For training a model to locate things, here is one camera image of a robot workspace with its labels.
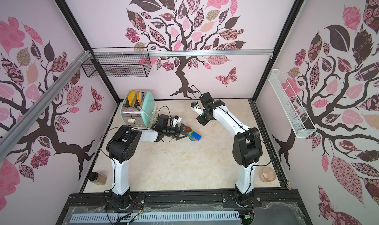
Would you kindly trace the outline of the blue lego brick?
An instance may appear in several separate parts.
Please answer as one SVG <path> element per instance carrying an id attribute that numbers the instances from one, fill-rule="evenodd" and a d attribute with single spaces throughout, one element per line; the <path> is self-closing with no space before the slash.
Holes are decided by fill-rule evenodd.
<path id="1" fill-rule="evenodd" d="M 201 139 L 201 135 L 199 135 L 199 134 L 197 134 L 196 132 L 194 132 L 191 138 L 194 138 L 194 139 L 196 139 L 197 141 L 199 141 L 199 140 Z"/>

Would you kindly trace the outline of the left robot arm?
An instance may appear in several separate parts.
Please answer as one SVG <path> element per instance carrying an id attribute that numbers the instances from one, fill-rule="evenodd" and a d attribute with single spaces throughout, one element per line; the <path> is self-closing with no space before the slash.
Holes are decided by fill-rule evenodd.
<path id="1" fill-rule="evenodd" d="M 122 207 L 127 207 L 130 204 L 129 163 L 140 142 L 158 142 L 165 136 L 174 140 L 181 140 L 191 132 L 190 127 L 182 123 L 174 124 L 173 119 L 165 114 L 158 116 L 152 128 L 138 129 L 125 124 L 118 127 L 117 132 L 106 146 L 113 167 L 113 185 L 110 199 Z"/>

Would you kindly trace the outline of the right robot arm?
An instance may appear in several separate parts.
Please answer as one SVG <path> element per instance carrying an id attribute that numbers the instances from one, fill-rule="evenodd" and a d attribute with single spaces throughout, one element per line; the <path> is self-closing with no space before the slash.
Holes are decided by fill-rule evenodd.
<path id="1" fill-rule="evenodd" d="M 245 125 L 222 100 L 213 99 L 210 93 L 202 94 L 200 102 L 201 105 L 197 101 L 191 103 L 192 110 L 198 114 L 197 121 L 205 126 L 216 120 L 233 137 L 232 154 L 239 165 L 235 190 L 237 203 L 242 206 L 254 196 L 254 174 L 263 155 L 260 132 L 257 128 Z"/>

